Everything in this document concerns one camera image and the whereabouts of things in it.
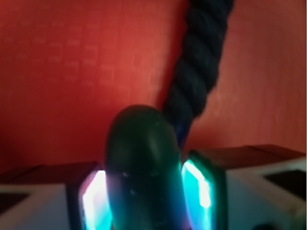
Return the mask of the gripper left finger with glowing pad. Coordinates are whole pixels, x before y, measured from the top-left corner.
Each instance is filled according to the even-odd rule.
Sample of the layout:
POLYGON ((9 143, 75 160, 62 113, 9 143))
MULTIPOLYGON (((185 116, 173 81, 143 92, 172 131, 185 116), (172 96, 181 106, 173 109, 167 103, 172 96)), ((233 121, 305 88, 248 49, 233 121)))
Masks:
POLYGON ((110 230, 106 173, 95 161, 27 166, 0 175, 2 230, 110 230))

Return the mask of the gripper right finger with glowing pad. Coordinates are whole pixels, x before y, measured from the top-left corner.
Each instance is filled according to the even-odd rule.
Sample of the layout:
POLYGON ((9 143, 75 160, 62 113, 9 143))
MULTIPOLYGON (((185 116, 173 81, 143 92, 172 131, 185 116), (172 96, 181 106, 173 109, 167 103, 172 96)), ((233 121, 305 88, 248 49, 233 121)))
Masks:
POLYGON ((191 150, 182 167, 194 230, 304 230, 306 154, 275 145, 191 150))

